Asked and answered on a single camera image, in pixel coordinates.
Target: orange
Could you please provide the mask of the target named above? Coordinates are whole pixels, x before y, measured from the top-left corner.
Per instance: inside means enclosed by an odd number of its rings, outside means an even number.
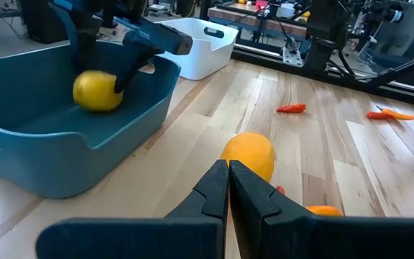
[[[238,160],[266,182],[271,181],[274,170],[274,148],[270,140],[261,134],[245,132],[231,138],[220,159],[226,160],[228,165],[230,160]]]
[[[341,212],[333,206],[307,206],[306,209],[321,216],[343,216]]]

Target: wooden floor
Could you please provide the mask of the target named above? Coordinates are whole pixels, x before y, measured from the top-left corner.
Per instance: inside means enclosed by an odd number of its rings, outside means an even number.
[[[307,112],[275,113],[294,103]],[[37,235],[60,219],[164,216],[244,131],[271,139],[272,184],[299,204],[414,217],[414,121],[365,119],[376,104],[414,114],[399,101],[236,61],[203,81],[180,79],[162,129],[87,193],[44,199],[0,179],[0,259],[35,258]],[[227,258],[239,257],[233,227]]]

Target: lemon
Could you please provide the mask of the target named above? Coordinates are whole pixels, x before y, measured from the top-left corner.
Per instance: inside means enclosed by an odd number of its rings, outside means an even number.
[[[116,76],[103,71],[84,71],[73,84],[75,103],[92,112],[114,110],[122,101],[122,94],[114,93]]]
[[[274,171],[274,148],[265,136],[245,132],[231,138],[221,154],[220,159],[238,160],[254,171],[266,182],[271,181]]]

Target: white plastic bin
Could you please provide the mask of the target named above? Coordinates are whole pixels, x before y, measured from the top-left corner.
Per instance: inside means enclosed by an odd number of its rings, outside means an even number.
[[[160,55],[180,65],[180,76],[190,80],[201,80],[228,65],[237,29],[195,18],[160,23],[174,27],[193,38],[193,46],[188,55],[172,55],[167,51]]]

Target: teal plastic bin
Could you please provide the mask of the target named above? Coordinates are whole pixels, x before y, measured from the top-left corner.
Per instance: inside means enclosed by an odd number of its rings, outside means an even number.
[[[117,74],[122,48],[97,42],[88,69]],[[50,198],[86,191],[160,127],[180,73],[153,57],[154,73],[138,72],[115,112],[94,114],[73,103],[70,51],[0,58],[0,176]]]

